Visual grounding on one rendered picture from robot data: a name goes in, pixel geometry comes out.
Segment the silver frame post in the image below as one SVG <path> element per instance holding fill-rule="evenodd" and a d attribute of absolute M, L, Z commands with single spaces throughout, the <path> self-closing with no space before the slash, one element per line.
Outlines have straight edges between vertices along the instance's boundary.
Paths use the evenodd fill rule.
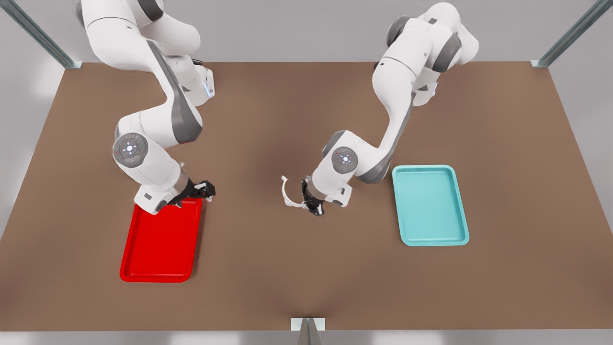
<path fill-rule="evenodd" d="M 571 26 L 567 32 L 554 43 L 540 59 L 531 60 L 533 68 L 549 68 L 587 29 L 599 20 L 611 7 L 613 0 L 596 0 L 596 2 Z"/>
<path fill-rule="evenodd" d="M 71 59 L 14 0 L 0 0 L 0 8 L 18 23 L 63 68 L 82 68 L 82 62 Z"/>
<path fill-rule="evenodd" d="M 319 331 L 326 329 L 325 318 L 291 318 L 291 331 L 299 331 L 297 345 L 322 345 Z"/>

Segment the turquoise rectangular tray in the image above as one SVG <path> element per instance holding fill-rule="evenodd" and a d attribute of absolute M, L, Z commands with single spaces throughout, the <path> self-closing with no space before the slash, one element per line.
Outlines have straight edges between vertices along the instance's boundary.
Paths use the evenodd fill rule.
<path fill-rule="evenodd" d="M 466 245 L 468 225 L 451 166 L 399 165 L 391 175 L 400 237 L 406 245 Z"/>

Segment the red rectangular tray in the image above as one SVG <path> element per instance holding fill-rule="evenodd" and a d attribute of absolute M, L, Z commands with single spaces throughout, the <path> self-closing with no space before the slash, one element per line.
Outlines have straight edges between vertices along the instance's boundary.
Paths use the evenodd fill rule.
<path fill-rule="evenodd" d="M 121 261 L 125 282 L 182 283 L 190 278 L 202 200 L 188 198 L 182 207 L 164 206 L 151 215 L 134 206 Z"/>

